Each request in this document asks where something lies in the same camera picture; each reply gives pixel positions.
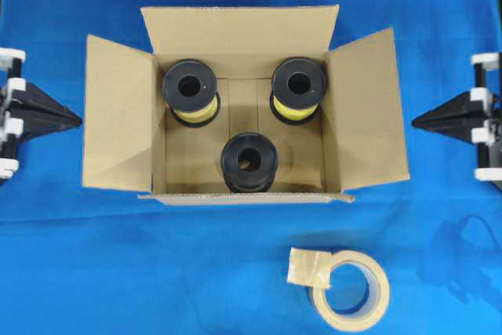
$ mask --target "blue cloth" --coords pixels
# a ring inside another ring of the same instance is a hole
[[[286,283],[294,246],[383,266],[391,303],[368,333],[500,333],[502,194],[475,181],[472,146],[410,127],[473,86],[471,54],[500,50],[497,0],[4,0],[0,46],[83,115],[85,37],[151,51],[141,6],[335,3],[332,47],[395,28],[411,181],[352,205],[175,208],[81,188],[82,128],[38,138],[0,189],[0,331],[332,333]],[[345,276],[336,296],[357,302]]]

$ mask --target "white clamp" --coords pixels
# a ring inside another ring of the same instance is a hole
[[[495,144],[495,130],[489,125],[489,121],[485,121],[483,127],[471,130],[471,141],[474,144],[484,143],[488,147]]]
[[[23,50],[0,48],[0,71],[7,71],[13,66],[14,59],[21,59],[24,63],[26,53]]]
[[[0,158],[0,180],[9,180],[19,169],[19,161],[11,158]]]
[[[20,138],[21,135],[23,135],[23,131],[24,120],[20,118],[10,118],[10,113],[6,111],[3,126],[0,126],[0,142],[7,141],[7,136],[9,134],[16,135],[17,138]]]
[[[475,177],[476,180],[497,182],[502,180],[502,168],[478,168]]]
[[[499,53],[484,53],[476,54],[471,57],[471,64],[482,64],[483,68],[487,71],[498,70],[500,67],[499,63],[500,54]]]
[[[493,94],[487,88],[471,89],[471,101],[481,101],[483,103],[483,111],[490,115],[492,112]]]
[[[2,88],[2,95],[5,97],[4,107],[8,107],[13,98],[13,91],[26,92],[26,80],[23,78],[9,78],[7,84]]]

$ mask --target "tape piece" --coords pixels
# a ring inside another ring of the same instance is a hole
[[[341,315],[329,306],[326,287],[329,287],[331,272],[346,264],[361,270],[368,282],[369,294],[359,310]],[[355,251],[331,254],[293,248],[289,255],[288,282],[310,287],[311,302],[317,312],[335,330],[346,332],[364,331],[376,325],[384,316],[391,295],[382,267],[368,255]]]
[[[331,253],[292,248],[289,253],[288,282],[298,286],[329,289]]]

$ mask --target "spool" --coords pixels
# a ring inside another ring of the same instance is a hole
[[[299,125],[315,117],[325,94],[322,67],[308,58],[291,58],[280,64],[272,76],[270,107],[280,121]]]
[[[231,192],[266,192],[274,183],[278,155],[263,135],[241,133],[225,144],[220,163]]]
[[[174,64],[164,75],[162,95],[174,118],[186,127],[205,126],[220,111],[216,76],[197,60]]]

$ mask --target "cardboard box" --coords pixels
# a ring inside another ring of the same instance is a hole
[[[392,29],[329,43],[338,6],[142,8],[154,54],[90,35],[83,184],[149,191],[166,204],[330,202],[344,190],[409,179]],[[322,110],[288,126],[269,108],[271,76],[291,56],[326,65]],[[177,123],[163,72],[181,59],[208,64],[221,110],[200,129]],[[234,135],[262,133],[279,168],[265,194],[231,194],[220,153]]]

